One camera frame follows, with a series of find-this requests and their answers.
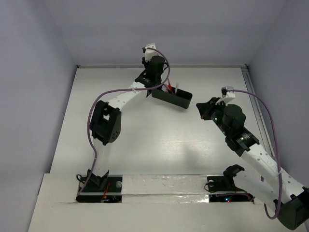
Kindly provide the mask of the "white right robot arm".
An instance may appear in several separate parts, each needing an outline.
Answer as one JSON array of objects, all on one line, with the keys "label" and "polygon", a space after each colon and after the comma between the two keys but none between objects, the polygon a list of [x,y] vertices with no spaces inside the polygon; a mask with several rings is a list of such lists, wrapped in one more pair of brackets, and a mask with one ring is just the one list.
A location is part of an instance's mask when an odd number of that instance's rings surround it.
[{"label": "white right robot arm", "polygon": [[203,120],[211,120],[225,136],[227,146],[251,165],[263,181],[255,180],[240,165],[223,171],[222,184],[226,189],[241,189],[261,200],[276,215],[279,222],[295,230],[309,218],[309,189],[292,178],[279,161],[273,159],[259,140],[245,128],[246,116],[235,104],[226,104],[213,97],[197,103]]}]

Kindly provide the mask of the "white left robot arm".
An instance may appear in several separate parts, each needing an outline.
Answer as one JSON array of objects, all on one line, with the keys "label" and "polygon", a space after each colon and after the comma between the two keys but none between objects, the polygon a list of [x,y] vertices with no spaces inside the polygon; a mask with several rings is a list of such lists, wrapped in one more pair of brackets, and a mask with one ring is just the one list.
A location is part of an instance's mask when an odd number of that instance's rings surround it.
[{"label": "white left robot arm", "polygon": [[87,119],[87,138],[93,149],[94,159],[88,170],[87,178],[98,173],[97,165],[108,150],[109,144],[119,137],[124,110],[146,99],[169,79],[161,75],[169,63],[164,56],[154,55],[143,62],[144,70],[127,88],[113,89],[101,93],[92,104]]}]

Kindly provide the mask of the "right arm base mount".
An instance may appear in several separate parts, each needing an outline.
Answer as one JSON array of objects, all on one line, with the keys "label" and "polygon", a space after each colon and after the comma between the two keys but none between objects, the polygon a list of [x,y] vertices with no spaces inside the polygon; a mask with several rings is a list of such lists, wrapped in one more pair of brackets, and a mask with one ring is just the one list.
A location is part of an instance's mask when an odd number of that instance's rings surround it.
[{"label": "right arm base mount", "polygon": [[237,188],[234,177],[245,169],[237,164],[226,168],[222,175],[208,175],[204,185],[210,203],[254,202],[254,196]]}]

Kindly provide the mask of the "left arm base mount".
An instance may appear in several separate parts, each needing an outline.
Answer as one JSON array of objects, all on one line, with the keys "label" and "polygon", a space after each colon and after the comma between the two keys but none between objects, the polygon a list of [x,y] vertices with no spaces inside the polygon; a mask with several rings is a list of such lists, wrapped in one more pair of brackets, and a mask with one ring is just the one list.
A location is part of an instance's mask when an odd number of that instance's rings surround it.
[{"label": "left arm base mount", "polygon": [[76,175],[79,181],[76,201],[79,203],[121,203],[122,202],[122,175],[109,175],[109,171],[104,176],[91,174],[89,181],[83,188],[87,175]]}]

